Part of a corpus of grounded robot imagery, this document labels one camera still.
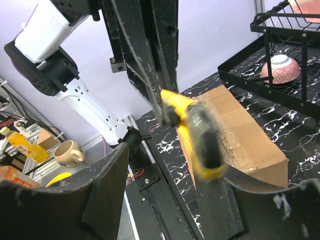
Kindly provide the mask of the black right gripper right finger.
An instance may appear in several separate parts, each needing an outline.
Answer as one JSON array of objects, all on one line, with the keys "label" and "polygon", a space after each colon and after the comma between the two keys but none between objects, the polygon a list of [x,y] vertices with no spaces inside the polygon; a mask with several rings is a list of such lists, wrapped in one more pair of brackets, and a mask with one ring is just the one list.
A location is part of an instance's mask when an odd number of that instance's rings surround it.
[{"label": "black right gripper right finger", "polygon": [[194,177],[206,240],[318,240],[320,181],[282,188],[230,166],[218,180]]}]

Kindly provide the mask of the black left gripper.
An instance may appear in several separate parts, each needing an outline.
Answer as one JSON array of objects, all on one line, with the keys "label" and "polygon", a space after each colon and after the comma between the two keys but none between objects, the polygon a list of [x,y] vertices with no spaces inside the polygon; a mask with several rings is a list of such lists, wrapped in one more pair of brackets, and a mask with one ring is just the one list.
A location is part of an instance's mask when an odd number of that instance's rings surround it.
[{"label": "black left gripper", "polygon": [[160,88],[178,92],[178,1],[151,0],[153,39],[147,39],[139,0],[100,0],[113,57],[113,73],[126,72],[130,84],[163,123]]}]

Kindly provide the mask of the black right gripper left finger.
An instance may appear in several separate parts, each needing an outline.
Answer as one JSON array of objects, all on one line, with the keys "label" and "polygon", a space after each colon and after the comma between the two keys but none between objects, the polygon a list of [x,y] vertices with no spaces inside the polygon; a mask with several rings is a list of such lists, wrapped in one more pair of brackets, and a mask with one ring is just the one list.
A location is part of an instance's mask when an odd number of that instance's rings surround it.
[{"label": "black right gripper left finger", "polygon": [[129,161],[119,144],[94,164],[52,186],[0,183],[3,240],[115,240]]}]

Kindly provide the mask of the brown cardboard express box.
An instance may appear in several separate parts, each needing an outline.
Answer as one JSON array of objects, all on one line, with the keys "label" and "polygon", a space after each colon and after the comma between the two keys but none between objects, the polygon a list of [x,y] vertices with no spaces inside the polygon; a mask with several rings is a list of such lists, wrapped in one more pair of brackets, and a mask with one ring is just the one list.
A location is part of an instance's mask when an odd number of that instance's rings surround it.
[{"label": "brown cardboard express box", "polygon": [[288,187],[287,157],[226,87],[221,85],[196,98],[175,94],[170,101],[182,118],[188,105],[204,102],[220,124],[226,162],[257,180]]}]

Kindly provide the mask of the yellow utility knife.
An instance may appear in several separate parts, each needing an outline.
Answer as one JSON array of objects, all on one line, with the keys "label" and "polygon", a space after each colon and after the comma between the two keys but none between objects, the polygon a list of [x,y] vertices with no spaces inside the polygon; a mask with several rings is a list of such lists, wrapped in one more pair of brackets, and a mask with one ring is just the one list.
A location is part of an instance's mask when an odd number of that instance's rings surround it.
[{"label": "yellow utility knife", "polygon": [[209,107],[167,89],[160,91],[167,122],[176,128],[191,157],[194,175],[203,181],[221,178],[227,168],[221,151],[218,123]]}]

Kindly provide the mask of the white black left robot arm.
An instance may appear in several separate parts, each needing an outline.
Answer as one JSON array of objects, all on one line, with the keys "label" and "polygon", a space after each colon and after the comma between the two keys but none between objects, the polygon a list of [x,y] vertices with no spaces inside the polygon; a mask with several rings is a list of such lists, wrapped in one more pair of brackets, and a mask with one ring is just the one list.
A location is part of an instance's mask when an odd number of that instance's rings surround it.
[{"label": "white black left robot arm", "polygon": [[178,5],[176,0],[40,0],[4,50],[39,92],[70,105],[112,148],[127,143],[129,167],[140,170],[150,162],[141,148],[143,136],[97,100],[62,43],[88,17],[103,20],[113,72],[126,72],[158,122],[168,124],[173,111],[165,106],[161,91],[178,91]]}]

